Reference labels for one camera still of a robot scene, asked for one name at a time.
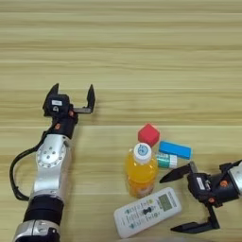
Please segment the plastic bottle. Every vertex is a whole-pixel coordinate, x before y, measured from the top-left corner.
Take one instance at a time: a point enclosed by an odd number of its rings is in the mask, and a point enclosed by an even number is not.
[[[148,144],[139,143],[130,150],[126,174],[131,195],[137,198],[149,195],[153,191],[157,173],[158,163]]]

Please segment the wood grain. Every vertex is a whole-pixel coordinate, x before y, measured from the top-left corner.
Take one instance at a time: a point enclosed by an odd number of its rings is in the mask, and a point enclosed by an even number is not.
[[[57,82],[76,106],[85,105],[91,83],[96,92],[95,113],[80,117],[73,140],[62,241],[119,239],[113,211],[134,200],[124,159],[146,122],[164,139],[191,146],[201,171],[217,173],[220,164],[241,159],[241,27],[235,0],[0,0],[1,241],[11,240],[26,210],[10,190],[10,162],[49,126],[42,105]],[[25,193],[34,159],[18,167]],[[160,170],[156,191],[166,187],[158,184],[166,172]],[[206,219],[186,179],[169,185],[182,213],[136,237],[178,236],[169,228]],[[240,242],[240,205],[216,210],[219,231],[185,236]]]

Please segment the red block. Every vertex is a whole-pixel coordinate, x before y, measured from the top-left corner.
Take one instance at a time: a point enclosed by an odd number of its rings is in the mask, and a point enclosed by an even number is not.
[[[160,139],[160,133],[150,124],[146,124],[138,132],[139,142],[146,143],[153,147]]]

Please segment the blue box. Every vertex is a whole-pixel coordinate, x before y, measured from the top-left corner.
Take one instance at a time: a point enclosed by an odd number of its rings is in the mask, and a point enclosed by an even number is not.
[[[162,141],[159,144],[159,151],[165,154],[177,155],[186,160],[190,160],[192,157],[192,149],[190,147],[184,147],[166,141]]]

